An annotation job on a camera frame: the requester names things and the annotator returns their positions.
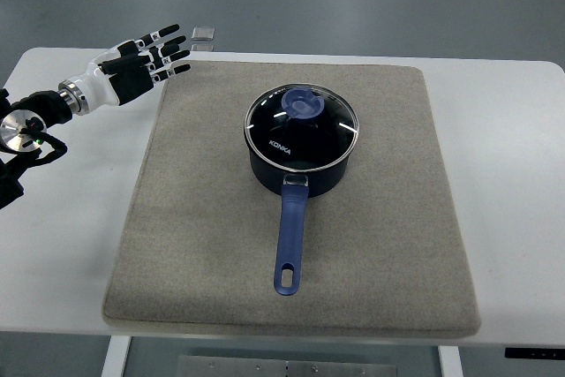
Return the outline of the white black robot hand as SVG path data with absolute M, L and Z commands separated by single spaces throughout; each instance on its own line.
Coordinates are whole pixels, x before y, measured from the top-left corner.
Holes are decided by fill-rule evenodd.
M 91 59 L 81 74 L 59 84 L 58 94 L 76 115 L 103 105 L 123 106 L 151 91 L 166 79 L 186 72 L 190 51 L 173 24 L 136 39 L 118 43 Z

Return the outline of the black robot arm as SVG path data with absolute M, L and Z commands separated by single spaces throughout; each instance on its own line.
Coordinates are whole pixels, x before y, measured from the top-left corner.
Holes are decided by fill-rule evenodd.
M 66 92 L 40 91 L 11 103 L 1 90 L 1 151 L 12 155 L 1 162 L 1 207 L 24 195 L 19 182 L 34 167 L 49 164 L 67 153 L 67 146 L 48 133 L 55 124 L 72 119 L 76 102 Z

